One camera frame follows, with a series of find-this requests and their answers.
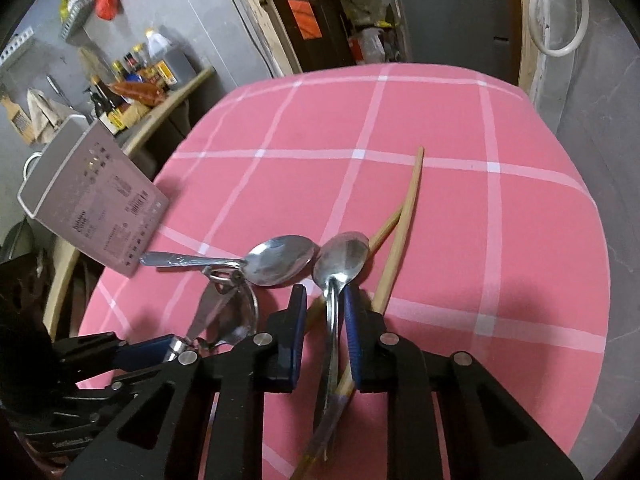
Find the wooden chopstick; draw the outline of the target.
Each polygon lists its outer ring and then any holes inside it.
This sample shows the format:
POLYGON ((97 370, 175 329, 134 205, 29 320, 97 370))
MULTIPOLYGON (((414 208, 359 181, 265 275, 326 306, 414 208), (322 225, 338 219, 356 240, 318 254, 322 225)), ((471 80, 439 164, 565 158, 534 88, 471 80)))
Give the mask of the wooden chopstick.
MULTIPOLYGON (((387 306, 390 303, 390 295, 392 294, 398 277, 402 257, 405 255, 411 221, 414 210, 416 209, 416 198, 418 197, 421 181, 423 159, 424 147, 420 146, 416 152, 416 157, 414 158, 412 175, 404 203, 398 211, 387 219, 384 226, 378 230, 370 243, 370 249, 372 252, 377 252, 382 244, 387 240, 387 237, 390 234, 394 234, 394 239, 390 245, 390 253, 387 256, 383 272, 380 280, 378 281, 378 287, 376 288, 371 301, 372 311, 378 314, 385 314, 387 306)), ((335 414, 329 414, 328 416, 322 417, 322 419, 327 419, 330 423, 328 429, 323 430, 323 437, 328 438, 331 435, 329 430, 334 430, 336 428, 348 401, 352 398, 352 395, 355 392, 356 382, 354 371, 352 370, 352 366, 354 364, 355 359, 350 358, 348 364, 345 366, 340 382, 334 390, 334 393, 337 396, 337 400, 335 401, 337 404, 335 414)))
POLYGON ((306 332, 314 322, 326 314, 326 292, 329 290, 330 279, 336 279, 337 292, 341 292, 346 284, 358 276, 370 257, 382 246, 395 229, 400 215, 401 207, 387 218, 382 228, 370 240, 360 232, 344 232, 335 235, 321 247, 312 272, 314 281, 321 289, 321 295, 312 300, 307 310, 306 332))

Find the red plastic bag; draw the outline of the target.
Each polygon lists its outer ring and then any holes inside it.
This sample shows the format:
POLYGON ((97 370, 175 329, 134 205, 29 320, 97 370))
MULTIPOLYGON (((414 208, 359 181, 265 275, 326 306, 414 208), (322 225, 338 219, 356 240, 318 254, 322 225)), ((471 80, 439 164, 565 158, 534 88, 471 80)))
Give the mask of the red plastic bag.
POLYGON ((94 13, 103 21, 113 21, 119 12, 119 0, 93 0, 94 13))

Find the grey wall rack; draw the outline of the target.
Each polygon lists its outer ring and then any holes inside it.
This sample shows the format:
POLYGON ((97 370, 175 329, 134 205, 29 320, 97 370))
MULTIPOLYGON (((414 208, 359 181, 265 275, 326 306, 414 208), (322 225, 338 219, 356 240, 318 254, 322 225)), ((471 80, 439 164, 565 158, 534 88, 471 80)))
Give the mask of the grey wall rack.
POLYGON ((62 21, 60 37, 64 41, 70 40, 93 12, 94 0, 77 0, 68 11, 68 17, 62 21))

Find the orange snack packet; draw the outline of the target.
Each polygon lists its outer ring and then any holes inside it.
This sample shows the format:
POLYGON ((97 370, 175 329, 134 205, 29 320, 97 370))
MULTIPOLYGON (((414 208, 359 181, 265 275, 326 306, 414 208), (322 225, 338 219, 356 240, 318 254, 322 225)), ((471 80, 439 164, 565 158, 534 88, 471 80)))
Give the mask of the orange snack packet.
POLYGON ((108 86, 114 93, 140 102, 148 107, 156 107, 166 100, 166 93, 156 84, 145 81, 117 81, 108 86))

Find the wire handled steel tool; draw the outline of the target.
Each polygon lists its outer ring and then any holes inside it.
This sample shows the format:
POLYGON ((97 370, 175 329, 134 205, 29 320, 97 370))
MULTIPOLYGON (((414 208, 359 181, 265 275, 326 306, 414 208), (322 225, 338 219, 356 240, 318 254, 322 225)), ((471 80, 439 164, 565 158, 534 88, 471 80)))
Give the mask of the wire handled steel tool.
POLYGON ((221 275, 206 266, 208 279, 186 336, 173 336, 164 361, 178 358, 186 350, 208 356, 222 346, 233 347, 257 333, 258 301, 250 283, 239 270, 226 269, 221 275))

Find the steel spoon plain handle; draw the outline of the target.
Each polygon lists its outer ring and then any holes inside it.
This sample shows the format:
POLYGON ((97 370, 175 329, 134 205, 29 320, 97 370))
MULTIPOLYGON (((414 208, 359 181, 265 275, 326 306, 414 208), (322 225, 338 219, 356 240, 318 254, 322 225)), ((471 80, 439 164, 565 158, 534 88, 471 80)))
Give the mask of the steel spoon plain handle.
POLYGON ((330 399, 338 384, 340 372, 340 322, 341 307, 340 295, 337 292, 336 279, 329 281, 329 290, 326 292, 326 354, 323 358, 322 372, 314 407, 314 431, 321 428, 322 417, 329 411, 330 399))

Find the wooden grater board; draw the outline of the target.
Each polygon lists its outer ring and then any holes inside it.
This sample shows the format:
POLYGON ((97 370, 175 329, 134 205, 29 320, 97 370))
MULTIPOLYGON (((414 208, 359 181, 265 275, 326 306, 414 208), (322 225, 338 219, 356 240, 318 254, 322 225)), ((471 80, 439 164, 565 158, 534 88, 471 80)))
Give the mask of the wooden grater board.
POLYGON ((8 118, 9 123, 20 135, 22 140, 27 145, 34 144, 36 142, 34 127, 32 126, 32 121, 24 110, 5 94, 1 97, 1 105, 6 110, 6 117, 8 118))

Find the large oil jug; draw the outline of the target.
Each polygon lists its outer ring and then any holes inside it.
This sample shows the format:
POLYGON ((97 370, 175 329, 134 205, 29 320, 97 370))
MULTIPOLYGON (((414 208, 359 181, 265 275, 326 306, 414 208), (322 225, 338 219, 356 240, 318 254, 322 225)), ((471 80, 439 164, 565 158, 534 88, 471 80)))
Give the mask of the large oil jug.
POLYGON ((146 50, 150 60, 170 90, 185 86, 196 77, 196 71, 183 50, 155 29, 145 31, 146 50))

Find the chrome faucet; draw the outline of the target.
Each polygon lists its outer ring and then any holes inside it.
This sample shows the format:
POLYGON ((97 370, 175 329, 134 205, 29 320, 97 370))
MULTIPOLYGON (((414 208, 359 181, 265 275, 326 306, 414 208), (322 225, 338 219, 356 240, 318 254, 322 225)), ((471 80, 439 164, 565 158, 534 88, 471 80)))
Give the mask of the chrome faucet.
POLYGON ((34 166, 35 163, 38 162, 41 156, 42 156, 41 152, 35 152, 35 153, 32 153, 28 159, 25 160, 23 169, 22 169, 22 176, 24 181, 28 179, 30 173, 32 172, 32 166, 34 166))

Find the grey cabinet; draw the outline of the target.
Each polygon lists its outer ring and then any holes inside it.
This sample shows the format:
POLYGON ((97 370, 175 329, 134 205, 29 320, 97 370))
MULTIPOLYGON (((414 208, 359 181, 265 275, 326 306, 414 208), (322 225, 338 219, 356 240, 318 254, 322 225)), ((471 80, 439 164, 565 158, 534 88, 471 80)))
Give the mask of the grey cabinet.
POLYGON ((400 0, 409 62, 476 70, 518 82, 520 37, 510 0, 400 0))

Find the steel spoon patterned handle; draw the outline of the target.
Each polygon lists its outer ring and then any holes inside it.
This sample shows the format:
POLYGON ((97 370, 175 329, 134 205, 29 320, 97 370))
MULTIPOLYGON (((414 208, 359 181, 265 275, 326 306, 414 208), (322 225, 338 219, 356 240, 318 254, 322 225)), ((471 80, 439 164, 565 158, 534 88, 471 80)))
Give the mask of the steel spoon patterned handle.
POLYGON ((301 274, 314 260, 319 247, 301 235, 281 235, 252 248, 243 258, 189 256, 172 252, 146 252, 140 257, 144 266, 157 269, 211 268, 239 271, 260 287, 287 283, 301 274))

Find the white perforated utensil holder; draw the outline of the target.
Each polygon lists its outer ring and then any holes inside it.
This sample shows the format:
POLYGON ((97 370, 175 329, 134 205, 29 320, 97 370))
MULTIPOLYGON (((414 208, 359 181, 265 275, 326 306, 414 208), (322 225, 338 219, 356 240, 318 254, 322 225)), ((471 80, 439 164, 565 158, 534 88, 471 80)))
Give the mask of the white perforated utensil holder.
POLYGON ((23 177, 26 214, 107 268, 130 278, 169 200, 102 124, 70 115, 23 177))

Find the pink checkered tablecloth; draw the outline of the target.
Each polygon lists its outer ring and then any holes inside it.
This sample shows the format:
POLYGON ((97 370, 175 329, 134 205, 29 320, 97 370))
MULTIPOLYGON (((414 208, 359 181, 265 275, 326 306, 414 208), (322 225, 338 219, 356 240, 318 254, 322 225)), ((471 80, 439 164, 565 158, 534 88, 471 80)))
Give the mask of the pink checkered tablecloth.
POLYGON ((600 375, 610 269, 597 206, 527 96, 441 65, 367 65, 250 84, 222 99, 156 177, 155 250, 242 255, 280 234, 370 238, 422 165, 385 316, 421 348, 468 350, 563 450, 600 375))

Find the white wall shelf basket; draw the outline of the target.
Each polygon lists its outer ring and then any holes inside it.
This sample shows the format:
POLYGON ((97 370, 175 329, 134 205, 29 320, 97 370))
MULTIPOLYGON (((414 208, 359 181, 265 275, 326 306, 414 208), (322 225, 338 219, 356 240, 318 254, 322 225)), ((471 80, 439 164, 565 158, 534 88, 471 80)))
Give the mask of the white wall shelf basket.
POLYGON ((31 27, 27 27, 20 34, 15 35, 1 53, 0 67, 2 70, 7 70, 17 62, 33 42, 34 30, 31 27))

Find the beige hanging towel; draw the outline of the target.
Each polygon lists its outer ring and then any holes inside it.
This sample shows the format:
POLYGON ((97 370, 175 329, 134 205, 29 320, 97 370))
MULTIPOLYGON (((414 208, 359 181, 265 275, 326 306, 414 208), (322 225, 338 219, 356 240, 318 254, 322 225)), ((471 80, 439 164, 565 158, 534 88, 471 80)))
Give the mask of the beige hanging towel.
POLYGON ((28 89, 26 98, 35 141, 39 144, 50 143, 62 123, 72 114, 72 110, 59 102, 50 100, 37 89, 28 89))

